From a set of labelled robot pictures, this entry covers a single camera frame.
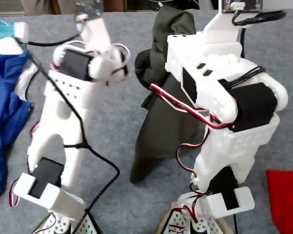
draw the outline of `white robot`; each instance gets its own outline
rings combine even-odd
[[[77,28],[83,41],[68,41],[54,51],[48,74],[53,82],[46,84],[41,119],[32,133],[28,173],[22,173],[13,187],[16,196],[45,207],[52,214],[35,234],[99,233],[96,223],[85,212],[85,202],[65,190],[73,186],[86,150],[80,145],[86,140],[80,119],[86,131],[94,101],[102,86],[119,82],[127,76],[130,52],[121,44],[111,43],[101,18],[103,5],[99,0],[79,4],[78,11]],[[78,115],[67,105],[53,83]],[[64,165],[44,154],[54,135],[63,139]]]
[[[293,2],[219,0],[219,12],[203,32],[168,36],[166,70],[193,107],[155,84],[150,88],[176,111],[204,122],[206,130],[200,144],[177,149],[178,162],[191,172],[192,192],[179,197],[161,234],[227,233],[217,220],[255,206],[250,189],[239,184],[246,180],[259,146],[270,141],[279,125],[276,112],[288,103],[287,90],[278,81],[241,57],[237,40],[242,28],[285,16],[283,11],[262,13],[263,6],[293,8]],[[179,149],[200,146],[194,169],[186,168]]]

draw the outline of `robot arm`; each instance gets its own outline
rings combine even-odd
[[[70,41],[57,47],[49,71],[51,79],[76,109],[85,131],[102,87],[127,76],[126,64],[130,58],[125,46],[111,43],[99,2],[78,5],[77,27],[83,41]],[[74,46],[74,43],[85,47]],[[82,218],[86,205],[65,188],[71,188],[78,175],[86,149],[77,146],[85,139],[80,120],[50,81],[47,81],[44,95],[41,119],[28,148],[29,172],[20,176],[13,192],[45,207],[57,220],[76,223]],[[64,143],[64,165],[44,153],[55,135]]]

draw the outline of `dark green cloth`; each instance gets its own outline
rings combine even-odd
[[[171,34],[193,35],[196,33],[193,15],[169,6],[162,7],[153,26],[152,48],[142,51],[135,60],[135,73],[147,89],[155,83],[177,99],[190,105],[180,83],[165,70],[165,44]],[[140,129],[130,181],[145,179],[163,158],[173,158],[177,147],[199,130],[199,121],[187,113],[174,110],[155,94],[142,103],[148,110]]]

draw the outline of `circuit board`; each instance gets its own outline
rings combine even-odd
[[[263,0],[222,0],[223,13],[232,13],[231,3],[245,2],[243,13],[260,13],[263,11]]]

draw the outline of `teal cloth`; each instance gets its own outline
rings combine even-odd
[[[0,39],[5,37],[14,38],[14,24],[0,20]]]

